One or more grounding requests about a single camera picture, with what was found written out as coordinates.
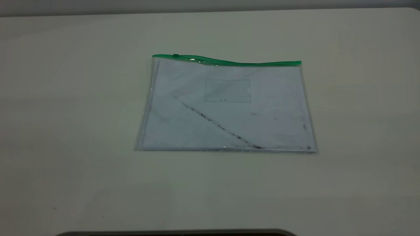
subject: table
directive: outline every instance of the table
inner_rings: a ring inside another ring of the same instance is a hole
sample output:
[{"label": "table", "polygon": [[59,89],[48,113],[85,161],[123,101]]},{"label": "table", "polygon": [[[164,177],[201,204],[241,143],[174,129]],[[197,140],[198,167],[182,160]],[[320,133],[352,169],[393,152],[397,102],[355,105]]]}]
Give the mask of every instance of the table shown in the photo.
[{"label": "table", "polygon": [[[420,234],[420,12],[0,18],[0,228]],[[134,151],[153,54],[301,60],[315,155]]]}]

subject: dark object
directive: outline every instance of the dark object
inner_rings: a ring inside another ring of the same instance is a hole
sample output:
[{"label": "dark object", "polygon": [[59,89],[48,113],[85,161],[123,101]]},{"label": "dark object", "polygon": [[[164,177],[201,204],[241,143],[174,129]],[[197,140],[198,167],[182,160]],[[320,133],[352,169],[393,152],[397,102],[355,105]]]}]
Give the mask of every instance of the dark object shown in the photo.
[{"label": "dark object", "polygon": [[67,232],[57,236],[297,236],[281,229]]}]

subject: plastic pouch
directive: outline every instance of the plastic pouch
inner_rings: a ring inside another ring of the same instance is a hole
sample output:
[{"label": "plastic pouch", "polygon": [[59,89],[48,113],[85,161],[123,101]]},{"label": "plastic pouch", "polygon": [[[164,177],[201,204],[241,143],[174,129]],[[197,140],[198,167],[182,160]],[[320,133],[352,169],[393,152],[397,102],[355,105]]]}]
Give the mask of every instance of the plastic pouch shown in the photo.
[{"label": "plastic pouch", "polygon": [[316,152],[301,62],[153,55],[143,150]]}]

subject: transparent plastic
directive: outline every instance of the transparent plastic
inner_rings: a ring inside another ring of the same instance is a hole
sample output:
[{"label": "transparent plastic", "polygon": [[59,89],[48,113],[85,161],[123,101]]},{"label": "transparent plastic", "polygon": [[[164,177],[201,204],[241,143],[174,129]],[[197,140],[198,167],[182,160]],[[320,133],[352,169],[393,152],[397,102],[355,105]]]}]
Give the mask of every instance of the transparent plastic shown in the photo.
[{"label": "transparent plastic", "polygon": [[154,55],[143,150],[316,152],[301,62]]}]

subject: white table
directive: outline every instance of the white table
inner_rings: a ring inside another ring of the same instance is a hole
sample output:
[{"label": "white table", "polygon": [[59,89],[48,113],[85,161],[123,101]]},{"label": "white table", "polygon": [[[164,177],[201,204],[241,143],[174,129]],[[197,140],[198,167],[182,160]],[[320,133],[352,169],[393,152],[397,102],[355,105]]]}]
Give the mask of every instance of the white table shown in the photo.
[{"label": "white table", "polygon": [[[420,234],[420,12],[0,18],[0,229]],[[139,152],[151,56],[302,60],[319,153]]]}]

